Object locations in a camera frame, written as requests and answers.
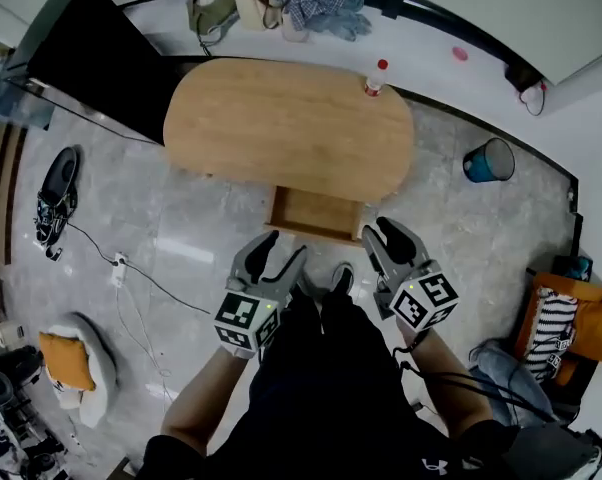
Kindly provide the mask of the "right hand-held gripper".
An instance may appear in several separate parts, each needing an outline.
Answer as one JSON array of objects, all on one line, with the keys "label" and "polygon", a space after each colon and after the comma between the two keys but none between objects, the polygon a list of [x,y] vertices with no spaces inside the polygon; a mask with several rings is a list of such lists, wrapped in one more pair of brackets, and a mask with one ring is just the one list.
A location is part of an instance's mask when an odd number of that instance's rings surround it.
[{"label": "right hand-held gripper", "polygon": [[418,266],[395,288],[383,286],[374,293],[381,318],[396,316],[411,331],[425,331],[445,320],[457,307],[459,296],[439,263],[428,260],[423,241],[402,223],[378,217],[376,224],[386,245],[370,225],[361,232],[361,243],[375,272],[386,273],[387,255],[398,265]]}]

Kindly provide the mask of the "wooden plank strip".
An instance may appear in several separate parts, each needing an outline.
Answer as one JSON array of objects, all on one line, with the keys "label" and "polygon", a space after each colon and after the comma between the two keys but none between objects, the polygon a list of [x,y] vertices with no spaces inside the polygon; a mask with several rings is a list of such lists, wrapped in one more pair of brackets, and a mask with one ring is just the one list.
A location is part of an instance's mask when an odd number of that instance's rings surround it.
[{"label": "wooden plank strip", "polygon": [[265,226],[306,238],[360,246],[363,208],[361,202],[276,186]]}]

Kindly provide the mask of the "person's left forearm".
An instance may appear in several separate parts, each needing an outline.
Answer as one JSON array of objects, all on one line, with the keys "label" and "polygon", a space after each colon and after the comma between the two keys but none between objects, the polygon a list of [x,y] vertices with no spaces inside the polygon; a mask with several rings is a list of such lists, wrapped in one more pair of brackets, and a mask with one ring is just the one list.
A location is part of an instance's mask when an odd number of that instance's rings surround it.
[{"label": "person's left forearm", "polygon": [[205,457],[247,364],[248,359],[223,347],[217,349],[171,403],[161,434],[178,439]]}]

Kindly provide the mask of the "wooden coffee table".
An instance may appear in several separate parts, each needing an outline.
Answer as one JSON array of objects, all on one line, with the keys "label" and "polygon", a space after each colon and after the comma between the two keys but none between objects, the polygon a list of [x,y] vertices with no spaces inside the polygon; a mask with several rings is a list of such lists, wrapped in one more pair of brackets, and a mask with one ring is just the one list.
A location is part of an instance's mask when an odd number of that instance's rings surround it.
[{"label": "wooden coffee table", "polygon": [[178,84],[164,121],[177,166],[336,198],[378,202],[413,158],[410,109],[393,89],[312,64],[219,58]]}]

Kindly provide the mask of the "person's left shoe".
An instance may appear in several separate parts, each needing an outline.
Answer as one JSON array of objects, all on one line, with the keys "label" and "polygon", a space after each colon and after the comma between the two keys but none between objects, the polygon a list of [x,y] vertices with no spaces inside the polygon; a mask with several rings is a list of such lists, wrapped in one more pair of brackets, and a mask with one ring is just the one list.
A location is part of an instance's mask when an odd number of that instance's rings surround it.
[{"label": "person's left shoe", "polygon": [[328,291],[328,288],[317,285],[311,276],[306,272],[305,268],[301,268],[298,273],[295,286],[292,290],[292,294],[301,294],[312,299],[314,302],[320,302],[328,293]]}]

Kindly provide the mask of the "person's right shoe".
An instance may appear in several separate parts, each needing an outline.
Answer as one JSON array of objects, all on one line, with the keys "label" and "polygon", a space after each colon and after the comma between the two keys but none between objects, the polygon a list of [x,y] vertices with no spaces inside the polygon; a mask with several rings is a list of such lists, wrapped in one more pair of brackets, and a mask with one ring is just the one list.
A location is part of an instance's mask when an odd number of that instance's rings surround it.
[{"label": "person's right shoe", "polygon": [[330,293],[348,295],[354,283],[354,269],[349,262],[339,263],[333,271]]}]

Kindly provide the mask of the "red-capped plastic water bottle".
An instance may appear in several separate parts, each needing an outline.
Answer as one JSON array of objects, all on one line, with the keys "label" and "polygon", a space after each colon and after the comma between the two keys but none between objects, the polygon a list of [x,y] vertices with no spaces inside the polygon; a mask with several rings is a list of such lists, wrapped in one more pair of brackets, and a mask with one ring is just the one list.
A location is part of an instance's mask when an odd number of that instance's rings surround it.
[{"label": "red-capped plastic water bottle", "polygon": [[365,81],[364,91],[368,96],[376,97],[380,94],[385,86],[388,66],[388,61],[385,59],[377,61],[375,69],[370,72]]}]

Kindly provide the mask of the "blue jeans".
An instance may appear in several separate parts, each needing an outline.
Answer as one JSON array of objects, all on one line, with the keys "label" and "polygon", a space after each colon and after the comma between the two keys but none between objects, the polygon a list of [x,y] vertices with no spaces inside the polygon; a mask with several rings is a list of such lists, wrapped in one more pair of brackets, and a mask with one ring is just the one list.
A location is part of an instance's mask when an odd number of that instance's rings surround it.
[{"label": "blue jeans", "polygon": [[[480,388],[495,396],[514,399],[504,388],[512,390],[537,410],[549,415],[551,421],[556,420],[551,402],[540,384],[520,362],[500,347],[497,340],[487,340],[475,347],[469,353],[469,360],[469,372],[478,380]],[[525,408],[494,398],[489,398],[488,401],[493,418],[505,426],[525,428],[546,423],[542,417]]]}]

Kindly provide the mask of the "white chair with orange cushion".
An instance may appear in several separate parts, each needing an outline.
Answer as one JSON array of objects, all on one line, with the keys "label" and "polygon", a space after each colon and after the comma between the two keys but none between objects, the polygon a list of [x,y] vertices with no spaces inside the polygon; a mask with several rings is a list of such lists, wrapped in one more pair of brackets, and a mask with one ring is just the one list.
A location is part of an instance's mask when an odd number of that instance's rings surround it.
[{"label": "white chair with orange cushion", "polygon": [[[115,363],[106,349],[96,326],[83,314],[66,313],[43,333],[77,338],[85,345],[89,370],[95,382],[93,391],[83,391],[82,402],[78,412],[80,422],[96,428],[107,415],[117,392],[117,372]],[[44,371],[52,384],[54,380],[45,365]]]}]

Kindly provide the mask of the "dark brown box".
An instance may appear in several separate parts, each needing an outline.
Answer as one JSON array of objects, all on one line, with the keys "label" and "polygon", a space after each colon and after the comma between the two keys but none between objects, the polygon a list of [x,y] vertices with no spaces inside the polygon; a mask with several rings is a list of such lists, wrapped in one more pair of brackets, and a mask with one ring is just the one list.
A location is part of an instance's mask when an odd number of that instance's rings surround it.
[{"label": "dark brown box", "polygon": [[543,80],[543,76],[535,68],[524,63],[507,64],[505,78],[518,93],[525,92]]}]

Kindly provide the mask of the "white printed bag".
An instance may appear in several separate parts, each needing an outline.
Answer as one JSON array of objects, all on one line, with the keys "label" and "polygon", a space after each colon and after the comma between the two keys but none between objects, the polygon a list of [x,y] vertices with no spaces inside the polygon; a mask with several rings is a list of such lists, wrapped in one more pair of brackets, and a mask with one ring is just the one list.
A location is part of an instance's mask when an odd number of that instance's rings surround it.
[{"label": "white printed bag", "polygon": [[81,389],[68,386],[58,380],[52,380],[52,387],[62,409],[74,410],[80,408],[83,395]]}]

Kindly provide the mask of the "blue plaid shirt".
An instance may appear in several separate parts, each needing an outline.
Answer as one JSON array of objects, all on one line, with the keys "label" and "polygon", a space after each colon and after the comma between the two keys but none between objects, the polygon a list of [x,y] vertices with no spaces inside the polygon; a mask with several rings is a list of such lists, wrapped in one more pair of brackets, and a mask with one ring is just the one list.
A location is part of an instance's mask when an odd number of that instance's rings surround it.
[{"label": "blue plaid shirt", "polygon": [[276,0],[283,5],[284,37],[304,42],[311,32],[330,33],[354,42],[372,32],[362,13],[365,0]]}]

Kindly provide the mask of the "dark grey bag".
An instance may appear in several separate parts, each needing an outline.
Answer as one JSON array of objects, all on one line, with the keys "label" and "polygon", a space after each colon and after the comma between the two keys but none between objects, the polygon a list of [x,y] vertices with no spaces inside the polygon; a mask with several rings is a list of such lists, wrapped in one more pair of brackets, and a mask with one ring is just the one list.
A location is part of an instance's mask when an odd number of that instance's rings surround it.
[{"label": "dark grey bag", "polygon": [[602,450],[588,436],[550,423],[521,429],[502,460],[517,480],[588,480]]}]

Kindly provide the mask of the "black cabinet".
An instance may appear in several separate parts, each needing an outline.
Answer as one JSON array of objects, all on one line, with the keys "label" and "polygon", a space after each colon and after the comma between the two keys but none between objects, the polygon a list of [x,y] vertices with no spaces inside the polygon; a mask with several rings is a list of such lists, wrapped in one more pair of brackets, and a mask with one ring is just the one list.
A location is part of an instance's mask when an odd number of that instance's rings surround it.
[{"label": "black cabinet", "polygon": [[181,80],[113,0],[47,0],[3,78],[55,89],[157,144]]}]

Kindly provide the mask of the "dark wooden slat panel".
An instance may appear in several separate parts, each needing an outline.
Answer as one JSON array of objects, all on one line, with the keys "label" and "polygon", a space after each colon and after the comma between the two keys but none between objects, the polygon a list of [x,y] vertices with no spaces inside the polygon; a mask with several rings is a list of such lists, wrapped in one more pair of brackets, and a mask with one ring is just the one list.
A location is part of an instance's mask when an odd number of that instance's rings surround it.
[{"label": "dark wooden slat panel", "polygon": [[0,122],[0,265],[12,262],[15,190],[28,129]]}]

